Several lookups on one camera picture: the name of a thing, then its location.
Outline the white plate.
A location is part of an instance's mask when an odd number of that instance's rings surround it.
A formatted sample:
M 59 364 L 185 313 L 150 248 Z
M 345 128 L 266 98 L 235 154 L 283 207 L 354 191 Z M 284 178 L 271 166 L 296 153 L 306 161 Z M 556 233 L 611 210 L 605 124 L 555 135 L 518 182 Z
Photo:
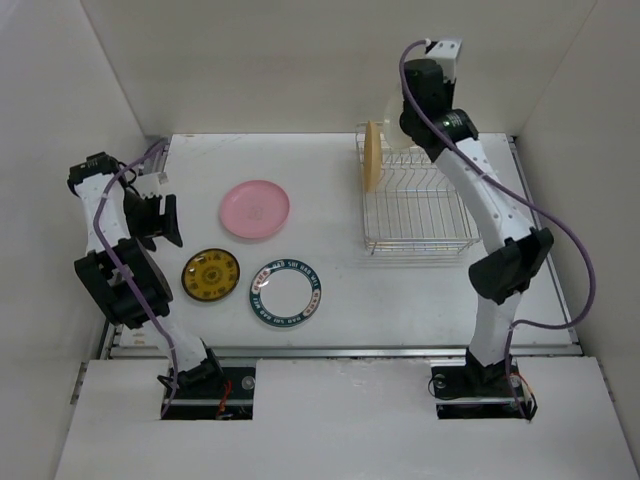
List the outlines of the white plate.
M 403 95 L 400 90 L 396 90 L 387 102 L 383 117 L 383 134 L 389 147 L 394 150 L 404 150 L 414 145 L 400 126 L 402 113 Z

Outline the brown gold plate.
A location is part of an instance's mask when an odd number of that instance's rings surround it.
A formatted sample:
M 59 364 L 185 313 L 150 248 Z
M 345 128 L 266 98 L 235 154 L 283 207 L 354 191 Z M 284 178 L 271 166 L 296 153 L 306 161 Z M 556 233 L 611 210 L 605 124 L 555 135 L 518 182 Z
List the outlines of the brown gold plate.
M 209 248 L 194 254 L 184 265 L 181 285 L 193 300 L 212 303 L 229 296 L 237 287 L 241 270 L 229 251 Z

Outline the tan yellow plate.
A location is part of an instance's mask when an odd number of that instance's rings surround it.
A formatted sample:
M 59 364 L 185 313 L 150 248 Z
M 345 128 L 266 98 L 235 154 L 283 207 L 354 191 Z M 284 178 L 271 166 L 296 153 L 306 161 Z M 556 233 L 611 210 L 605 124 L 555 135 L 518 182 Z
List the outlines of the tan yellow plate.
M 378 125 L 368 121 L 365 129 L 363 185 L 367 193 L 374 192 L 382 169 L 382 143 Z

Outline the pink plastic plate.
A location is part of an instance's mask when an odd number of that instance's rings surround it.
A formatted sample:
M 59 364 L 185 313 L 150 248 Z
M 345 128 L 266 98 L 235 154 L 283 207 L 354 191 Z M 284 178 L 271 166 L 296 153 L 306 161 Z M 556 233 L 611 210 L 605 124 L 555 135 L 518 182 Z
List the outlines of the pink plastic plate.
M 219 208 L 222 226 L 248 240 L 266 239 L 286 224 L 291 203 L 279 185 L 267 180 L 250 180 L 232 187 Z

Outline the blue rimmed grey plate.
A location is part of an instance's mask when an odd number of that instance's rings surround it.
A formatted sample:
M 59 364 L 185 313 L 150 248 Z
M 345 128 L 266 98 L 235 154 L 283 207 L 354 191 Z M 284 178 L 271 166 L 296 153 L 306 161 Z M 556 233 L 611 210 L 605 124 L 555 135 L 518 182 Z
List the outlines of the blue rimmed grey plate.
M 316 313 L 322 293 L 320 277 L 310 265 L 283 258 L 264 265 L 253 277 L 249 304 L 265 325 L 291 329 Z

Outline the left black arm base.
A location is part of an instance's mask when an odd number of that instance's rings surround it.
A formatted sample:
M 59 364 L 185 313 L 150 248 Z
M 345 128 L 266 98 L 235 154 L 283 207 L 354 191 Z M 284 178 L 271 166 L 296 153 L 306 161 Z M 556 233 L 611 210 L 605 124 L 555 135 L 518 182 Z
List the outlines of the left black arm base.
M 179 388 L 173 395 L 170 379 L 162 376 L 164 387 L 160 407 L 162 420 L 244 421 L 253 419 L 256 388 L 256 361 L 229 359 L 221 362 L 223 376 L 195 386 Z

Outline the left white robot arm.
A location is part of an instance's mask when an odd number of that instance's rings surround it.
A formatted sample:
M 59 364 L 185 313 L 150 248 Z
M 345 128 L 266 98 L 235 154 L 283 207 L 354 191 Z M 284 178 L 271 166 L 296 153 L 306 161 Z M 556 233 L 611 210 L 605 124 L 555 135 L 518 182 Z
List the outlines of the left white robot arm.
M 74 269 L 106 319 L 144 333 L 172 363 L 161 382 L 171 392 L 217 394 L 226 377 L 213 351 L 170 316 L 173 294 L 153 260 L 155 238 L 182 246 L 175 195 L 162 195 L 159 181 L 140 194 L 127 168 L 100 152 L 71 167 L 67 184 L 80 199 L 87 223 L 85 255 Z

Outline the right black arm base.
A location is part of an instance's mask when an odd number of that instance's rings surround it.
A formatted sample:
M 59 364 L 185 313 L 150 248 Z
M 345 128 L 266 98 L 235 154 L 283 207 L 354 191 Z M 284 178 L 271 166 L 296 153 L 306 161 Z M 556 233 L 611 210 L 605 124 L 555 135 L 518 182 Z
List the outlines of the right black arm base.
M 504 367 L 481 379 L 469 365 L 431 368 L 429 393 L 435 399 L 439 420 L 519 419 L 531 421 L 538 402 L 516 364 L 506 375 Z

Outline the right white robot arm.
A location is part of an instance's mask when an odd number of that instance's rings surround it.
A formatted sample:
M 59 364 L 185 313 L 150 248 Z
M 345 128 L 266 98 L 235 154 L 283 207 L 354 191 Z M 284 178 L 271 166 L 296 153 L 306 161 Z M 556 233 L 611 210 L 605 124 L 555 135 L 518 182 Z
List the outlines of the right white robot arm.
M 399 70 L 401 130 L 454 186 L 486 251 L 468 270 L 478 309 L 463 369 L 465 386 L 484 394 L 508 379 L 507 338 L 522 294 L 554 238 L 549 229 L 537 229 L 502 191 L 475 125 L 464 111 L 452 106 L 453 88 L 445 82 L 442 67 L 423 58 L 404 61 Z

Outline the front aluminium rail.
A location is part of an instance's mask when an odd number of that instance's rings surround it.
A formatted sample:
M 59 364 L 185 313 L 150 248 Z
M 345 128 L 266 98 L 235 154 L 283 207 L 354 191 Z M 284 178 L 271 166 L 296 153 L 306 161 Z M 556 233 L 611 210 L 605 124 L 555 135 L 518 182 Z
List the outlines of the front aluminium rail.
M 269 359 L 341 359 L 341 358 L 453 358 L 464 357 L 465 347 L 228 347 L 213 348 L 220 358 Z M 519 357 L 578 357 L 583 355 L 579 344 L 552 346 L 514 346 L 511 353 Z M 104 347 L 97 355 L 100 360 L 163 358 L 156 347 Z

